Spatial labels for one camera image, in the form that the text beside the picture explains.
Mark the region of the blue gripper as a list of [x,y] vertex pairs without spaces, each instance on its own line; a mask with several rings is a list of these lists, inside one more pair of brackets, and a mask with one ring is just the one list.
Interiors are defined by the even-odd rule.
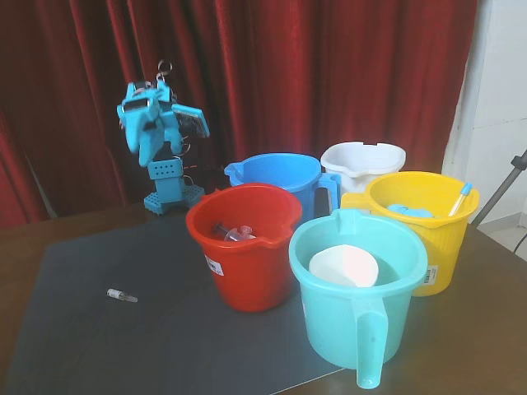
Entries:
[[117,106],[119,121],[124,123],[125,137],[131,152],[139,151],[139,164],[147,167],[165,143],[161,121],[147,122],[142,128],[139,118],[127,118],[141,111],[156,117],[171,109],[173,91],[167,84],[128,84],[126,95]]

